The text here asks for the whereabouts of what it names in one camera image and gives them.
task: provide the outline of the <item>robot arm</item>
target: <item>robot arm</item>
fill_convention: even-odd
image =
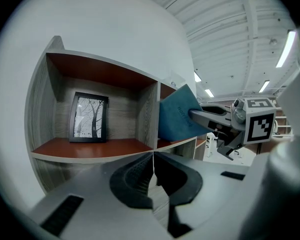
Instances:
[[[232,151],[271,139],[276,108],[268,98],[238,98],[231,107],[211,103],[202,109],[190,110],[191,119],[218,137],[217,151],[230,160]]]

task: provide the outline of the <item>black picture frame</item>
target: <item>black picture frame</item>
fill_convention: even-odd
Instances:
[[[102,106],[102,118],[101,118],[101,137],[75,137],[75,119],[77,116],[77,106],[79,98],[84,99],[92,99],[92,100],[98,100],[103,102]],[[69,122],[69,142],[75,142],[75,143],[105,143],[107,139],[107,109],[108,109],[108,97],[106,96],[100,96],[100,95],[94,95],[89,93],[83,93],[83,92],[75,92],[72,107],[71,107],[71,114],[70,114],[70,122]]]

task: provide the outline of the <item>tube light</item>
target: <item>tube light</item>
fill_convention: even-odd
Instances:
[[[296,32],[295,31],[290,31],[288,33],[288,37],[286,39],[283,52],[282,52],[281,57],[278,61],[278,64],[276,65],[276,68],[281,68],[283,66],[283,64],[285,63],[285,61],[286,61],[286,59],[287,59],[287,57],[290,53],[290,50],[292,48],[292,45],[294,43],[295,37],[296,37]]]
[[[270,83],[269,80],[265,81],[264,84],[263,84],[263,86],[262,86],[262,88],[260,89],[259,93],[262,93],[262,92],[266,89],[266,87],[267,87],[267,85],[268,85],[269,83]]]
[[[196,82],[201,82],[201,78],[197,75],[196,72],[194,72],[194,80],[195,80]]]
[[[212,92],[210,91],[210,89],[206,89],[205,92],[210,96],[210,98],[214,97],[214,95],[212,94]]]

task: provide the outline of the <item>white floor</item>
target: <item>white floor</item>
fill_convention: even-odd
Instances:
[[[229,164],[229,165],[240,165],[240,166],[251,166],[256,154],[250,151],[249,149],[242,147],[237,152],[232,152],[230,157],[233,158],[233,161],[226,158],[217,152],[217,141],[210,138],[210,143],[206,142],[206,147],[204,151],[204,162],[210,163],[219,163],[219,164]]]

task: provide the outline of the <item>ceiling light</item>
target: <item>ceiling light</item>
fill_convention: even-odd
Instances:
[[[201,78],[197,75],[196,72],[194,72],[194,80],[195,80],[196,82],[201,82]]]
[[[286,59],[289,55],[289,52],[292,48],[292,45],[294,43],[295,37],[296,37],[296,32],[295,31],[289,31],[288,37],[287,37],[286,42],[285,42],[283,52],[282,52],[281,57],[278,61],[278,64],[276,65],[276,68],[281,68],[283,66],[283,64],[285,63],[285,61],[286,61]]]
[[[210,96],[210,98],[214,97],[214,95],[212,94],[212,92],[210,91],[210,89],[206,89],[205,92]]]
[[[265,81],[264,84],[263,84],[263,86],[262,86],[262,88],[260,89],[259,93],[262,93],[262,92],[266,89],[266,87],[267,87],[267,85],[268,85],[269,83],[270,83],[269,80]]]

